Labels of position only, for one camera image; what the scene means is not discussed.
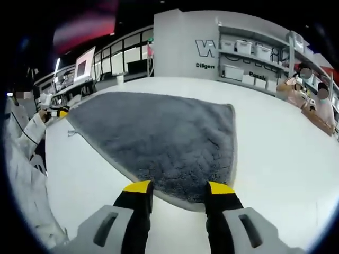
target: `shelf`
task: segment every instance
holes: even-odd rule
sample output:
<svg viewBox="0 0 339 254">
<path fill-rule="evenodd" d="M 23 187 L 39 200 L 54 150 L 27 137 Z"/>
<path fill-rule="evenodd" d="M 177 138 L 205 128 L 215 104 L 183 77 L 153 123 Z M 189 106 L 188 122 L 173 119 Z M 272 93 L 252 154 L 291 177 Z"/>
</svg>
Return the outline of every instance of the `shelf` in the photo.
<svg viewBox="0 0 339 254">
<path fill-rule="evenodd" d="M 261 58 L 255 56 L 255 55 L 242 54 L 242 53 L 239 53 L 239 52 L 226 51 L 226 50 L 222 50 L 222 49 L 219 49 L 219 52 L 220 52 L 220 53 L 223 53 L 223 54 L 238 56 L 238 57 L 247 58 L 247 59 L 252 59 L 252 60 L 257 61 L 257 62 L 260 62 L 260 63 L 262 63 L 262 64 L 266 64 L 266 65 L 272 66 L 272 67 L 274 67 L 274 68 L 276 68 L 276 69 L 283 70 L 284 72 L 289 72 L 289 69 L 288 69 L 288 68 L 283 67 L 283 66 L 281 66 L 281 65 L 278 65 L 278 64 L 275 63 L 275 62 L 267 61 L 267 60 L 261 59 Z"/>
<path fill-rule="evenodd" d="M 280 40 L 274 36 L 271 36 L 271 35 L 268 35 L 268 34 L 265 34 L 259 31 L 255 31 L 255 30 L 242 29 L 242 28 L 231 28 L 228 26 L 220 25 L 219 32 L 223 34 L 246 37 L 248 39 L 267 43 L 275 47 L 290 47 L 290 44 L 286 41 Z"/>
<path fill-rule="evenodd" d="M 262 92 L 262 93 L 265 93 L 265 94 L 268 94 L 268 95 L 275 97 L 274 92 L 268 91 L 268 90 L 261 88 L 261 87 L 257 87 L 257 86 L 254 86 L 254 85 L 243 83 L 239 80 L 218 77 L 217 81 L 229 83 L 229 84 L 236 85 L 236 86 L 242 86 L 242 87 L 249 88 L 249 89 L 252 89 L 252 90 L 256 90 L 258 92 Z"/>
</svg>

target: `logo on wall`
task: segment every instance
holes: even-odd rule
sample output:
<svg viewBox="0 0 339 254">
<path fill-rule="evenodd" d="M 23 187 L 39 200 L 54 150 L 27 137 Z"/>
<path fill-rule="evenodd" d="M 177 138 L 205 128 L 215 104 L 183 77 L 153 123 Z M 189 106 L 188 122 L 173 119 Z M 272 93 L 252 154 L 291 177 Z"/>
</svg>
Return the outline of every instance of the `logo on wall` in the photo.
<svg viewBox="0 0 339 254">
<path fill-rule="evenodd" d="M 200 57 L 216 56 L 216 45 L 213 40 L 195 40 Z"/>
</svg>

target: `white lab coat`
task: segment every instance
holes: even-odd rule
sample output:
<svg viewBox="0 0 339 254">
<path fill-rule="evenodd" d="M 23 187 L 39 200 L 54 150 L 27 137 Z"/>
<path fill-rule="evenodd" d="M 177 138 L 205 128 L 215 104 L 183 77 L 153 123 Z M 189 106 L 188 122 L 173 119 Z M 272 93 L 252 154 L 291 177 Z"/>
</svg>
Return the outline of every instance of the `white lab coat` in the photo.
<svg viewBox="0 0 339 254">
<path fill-rule="evenodd" d="M 11 99 L 8 99 L 8 105 L 7 106 L 10 107 L 11 112 L 15 115 L 17 121 L 20 124 L 20 127 L 22 129 L 24 129 L 29 122 L 28 115 L 27 115 L 25 107 L 22 106 L 22 105 L 16 106 Z M 11 118 L 10 118 L 8 128 L 9 128 L 10 133 L 11 133 L 11 135 L 14 139 L 19 138 L 22 134 L 22 130 L 20 129 L 17 121 L 15 120 L 14 116 L 11 114 Z"/>
<path fill-rule="evenodd" d="M 8 129 L 11 126 L 10 120 L 7 120 L 6 125 L 4 141 L 7 172 L 18 208 L 37 238 L 47 248 L 53 248 L 68 239 L 50 210 L 46 189 L 47 177 L 29 162 L 37 145 L 24 134 L 14 139 Z M 46 126 L 39 114 L 36 114 L 24 129 L 37 143 L 45 130 Z"/>
</svg>

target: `person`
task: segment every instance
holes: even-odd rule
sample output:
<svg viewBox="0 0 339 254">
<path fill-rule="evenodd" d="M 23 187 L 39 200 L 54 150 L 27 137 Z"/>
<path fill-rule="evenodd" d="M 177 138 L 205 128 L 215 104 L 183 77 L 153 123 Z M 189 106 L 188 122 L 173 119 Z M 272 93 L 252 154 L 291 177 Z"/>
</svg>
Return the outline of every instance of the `person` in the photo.
<svg viewBox="0 0 339 254">
<path fill-rule="evenodd" d="M 67 233 L 62 230 L 49 207 L 46 181 L 47 177 L 31 165 L 37 143 L 44 135 L 46 126 L 41 113 L 28 122 L 24 133 L 13 138 L 10 128 L 11 107 L 7 100 L 4 125 L 4 147 L 6 169 L 18 210 L 33 234 L 47 248 L 68 241 Z"/>
<path fill-rule="evenodd" d="M 328 99 L 328 87 L 323 82 L 318 84 L 317 95 L 313 95 L 315 107 L 305 105 L 302 113 L 311 120 L 311 122 L 332 136 L 335 130 L 334 111 L 331 102 Z"/>
<path fill-rule="evenodd" d="M 291 78 L 277 85 L 276 96 L 298 108 L 302 108 L 305 105 L 305 99 L 302 94 L 303 87 L 297 80 L 298 77 L 307 79 L 311 75 L 311 68 L 306 63 L 300 63 L 297 72 Z"/>
<path fill-rule="evenodd" d="M 13 96 L 9 99 L 8 106 L 11 109 L 11 117 L 8 123 L 8 128 L 10 130 L 10 134 L 12 138 L 18 139 L 22 135 L 24 128 L 27 126 L 29 122 L 29 117 L 28 117 L 25 107 L 20 105 L 19 102 L 17 101 L 15 91 L 13 91 Z M 44 119 L 47 115 L 47 111 L 45 110 L 40 110 L 38 113 L 42 119 Z M 45 149 L 45 142 L 44 142 L 44 138 L 42 138 L 41 140 L 39 140 L 39 142 L 37 142 L 35 154 L 38 154 L 41 156 L 43 163 L 44 163 L 44 167 L 46 168 L 46 155 L 45 155 L 44 149 Z"/>
</svg>

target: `desk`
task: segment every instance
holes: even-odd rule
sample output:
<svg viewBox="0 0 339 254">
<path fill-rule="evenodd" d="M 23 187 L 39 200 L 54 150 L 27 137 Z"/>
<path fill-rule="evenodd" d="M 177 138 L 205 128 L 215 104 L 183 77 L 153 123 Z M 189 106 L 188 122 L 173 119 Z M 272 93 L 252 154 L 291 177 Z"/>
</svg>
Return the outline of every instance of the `desk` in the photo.
<svg viewBox="0 0 339 254">
<path fill-rule="evenodd" d="M 105 92 L 142 92 L 231 103 L 236 112 L 238 162 L 234 189 L 246 207 L 272 222 L 282 241 L 310 248 L 339 199 L 339 143 L 300 109 L 235 85 L 191 78 L 144 78 Z M 71 238 L 130 183 L 62 119 L 47 128 L 46 159 L 51 209 Z M 154 197 L 147 254 L 210 253 L 206 218 Z"/>
<path fill-rule="evenodd" d="M 75 83 L 72 84 L 65 89 L 60 90 L 56 94 L 54 94 L 53 99 L 57 99 L 61 97 L 62 105 L 66 105 L 67 101 L 69 100 L 69 95 L 74 96 L 74 92 L 76 94 L 81 94 L 82 89 L 86 88 L 88 90 L 88 94 L 93 94 L 95 92 L 95 87 L 94 87 L 94 81 L 93 80 L 87 80 L 83 83 Z"/>
</svg>

